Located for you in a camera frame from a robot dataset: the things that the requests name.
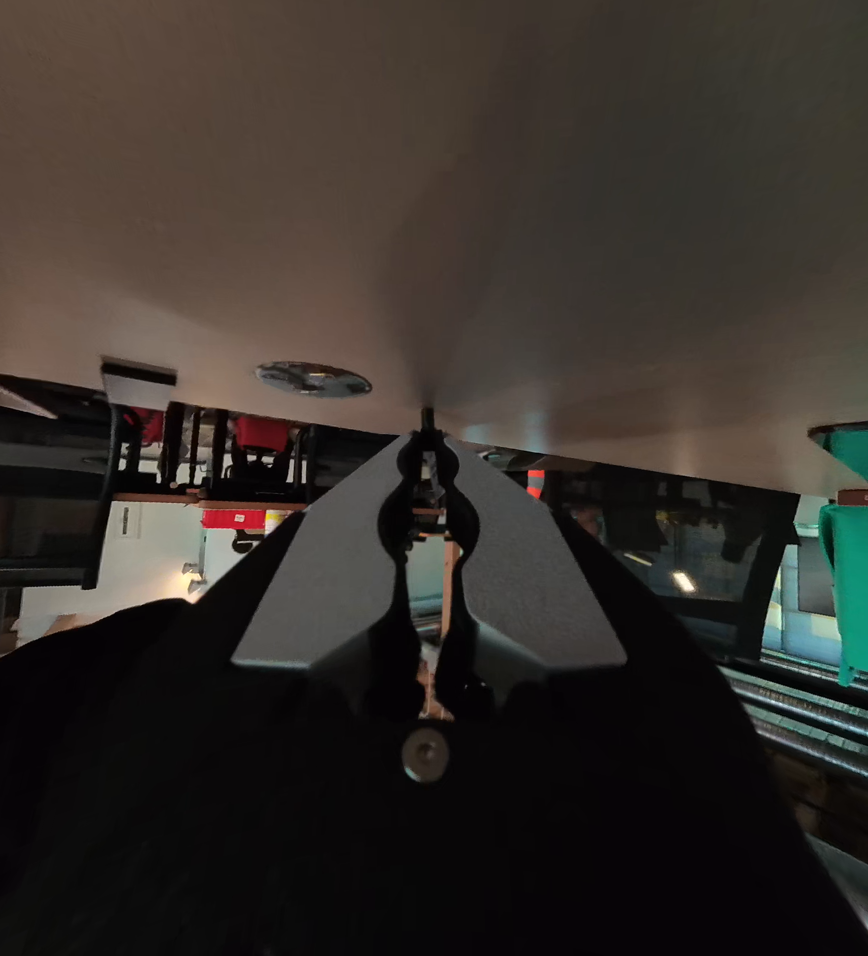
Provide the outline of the grey desk control panel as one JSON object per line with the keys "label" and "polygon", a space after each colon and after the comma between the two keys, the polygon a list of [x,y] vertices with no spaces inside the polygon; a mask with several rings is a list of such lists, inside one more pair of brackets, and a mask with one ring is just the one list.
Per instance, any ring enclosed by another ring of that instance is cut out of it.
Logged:
{"label": "grey desk control panel", "polygon": [[104,357],[100,374],[111,407],[167,411],[177,387],[175,369]]}

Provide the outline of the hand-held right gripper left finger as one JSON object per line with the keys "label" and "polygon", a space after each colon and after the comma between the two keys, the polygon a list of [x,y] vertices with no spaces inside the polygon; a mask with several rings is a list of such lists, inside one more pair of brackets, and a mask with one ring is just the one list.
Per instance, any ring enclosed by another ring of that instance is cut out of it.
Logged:
{"label": "hand-held right gripper left finger", "polygon": [[302,512],[231,663],[308,671],[384,623],[417,655],[403,542],[418,451],[417,433],[396,438]]}

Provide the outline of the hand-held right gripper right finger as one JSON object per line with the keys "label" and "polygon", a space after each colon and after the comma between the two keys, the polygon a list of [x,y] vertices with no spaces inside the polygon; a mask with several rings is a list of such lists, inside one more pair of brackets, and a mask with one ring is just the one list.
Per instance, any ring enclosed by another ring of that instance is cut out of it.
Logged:
{"label": "hand-held right gripper right finger", "polygon": [[471,505],[464,604],[475,626],[475,675],[493,691],[628,661],[615,628],[545,504],[452,438],[454,488]]}

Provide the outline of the round black desk grommet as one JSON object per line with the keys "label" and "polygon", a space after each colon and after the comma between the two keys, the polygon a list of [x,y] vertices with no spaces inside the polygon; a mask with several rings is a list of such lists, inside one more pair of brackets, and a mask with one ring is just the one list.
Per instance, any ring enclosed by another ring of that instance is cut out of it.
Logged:
{"label": "round black desk grommet", "polygon": [[313,362],[273,361],[259,365],[255,376],[284,394],[319,400],[360,398],[372,391],[371,382],[364,376]]}

